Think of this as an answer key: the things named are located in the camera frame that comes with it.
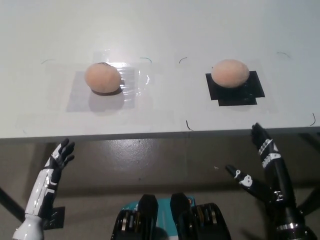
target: brown egg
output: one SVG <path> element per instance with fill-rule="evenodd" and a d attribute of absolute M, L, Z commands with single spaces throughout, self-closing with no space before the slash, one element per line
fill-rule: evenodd
<path fill-rule="evenodd" d="M 86 84 L 95 92 L 112 93 L 121 84 L 121 76 L 114 66 L 107 63 L 95 63 L 85 71 Z"/>
<path fill-rule="evenodd" d="M 241 61 L 226 59 L 212 68 L 211 77 L 221 87 L 236 88 L 248 80 L 249 69 Z"/>

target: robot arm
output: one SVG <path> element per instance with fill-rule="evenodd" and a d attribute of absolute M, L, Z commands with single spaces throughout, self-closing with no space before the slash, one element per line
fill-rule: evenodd
<path fill-rule="evenodd" d="M 65 139 L 53 151 L 33 186 L 25 209 L 25 221 L 15 231 L 15 240 L 43 240 L 43 227 L 50 220 L 62 170 L 75 157 L 75 143 Z"/>
<path fill-rule="evenodd" d="M 305 215 L 296 205 L 285 161 L 274 140 L 258 123 L 252 126 L 251 136 L 264 168 L 266 183 L 253 179 L 232 165 L 227 165 L 226 170 L 244 190 L 264 202 L 276 239 L 316 240 L 315 234 L 305 224 Z"/>

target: black mat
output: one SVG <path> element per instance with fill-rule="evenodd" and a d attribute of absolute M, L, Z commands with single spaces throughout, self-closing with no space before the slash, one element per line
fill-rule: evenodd
<path fill-rule="evenodd" d="M 216 84 L 211 73 L 206 73 L 211 100 L 218 100 L 219 106 L 256 105 L 256 98 L 264 98 L 265 93 L 256 71 L 250 71 L 248 80 L 241 86 L 226 88 Z"/>

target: floor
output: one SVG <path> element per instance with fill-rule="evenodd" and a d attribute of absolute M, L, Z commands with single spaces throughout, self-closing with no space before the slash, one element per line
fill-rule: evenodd
<path fill-rule="evenodd" d="M 320 153 L 298 135 L 273 137 L 301 203 L 319 186 Z M 0 186 L 23 207 L 54 147 L 0 145 Z M 263 180 L 249 136 L 76 142 L 74 154 L 55 200 L 55 206 L 66 206 L 65 226 L 46 231 L 46 240 L 109 239 L 123 205 L 139 200 L 143 193 L 162 198 L 182 191 L 195 196 L 197 204 L 218 204 L 232 239 L 266 239 L 260 205 L 224 170 L 233 164 Z M 0 219 L 0 239 L 11 239 L 19 222 L 2 206 Z M 320 210 L 306 221 L 320 236 Z"/>

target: white table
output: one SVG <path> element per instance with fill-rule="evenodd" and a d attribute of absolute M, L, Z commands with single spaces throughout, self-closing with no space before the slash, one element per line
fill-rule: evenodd
<path fill-rule="evenodd" d="M 194 135 L 248 133 L 255 122 L 320 131 L 319 0 L 0 3 L 3 141 L 182 136 L 186 120 Z M 133 67 L 132 104 L 92 111 L 85 88 L 80 110 L 69 108 L 76 74 L 97 58 Z M 211 101 L 205 73 L 223 59 L 257 71 L 257 105 Z"/>

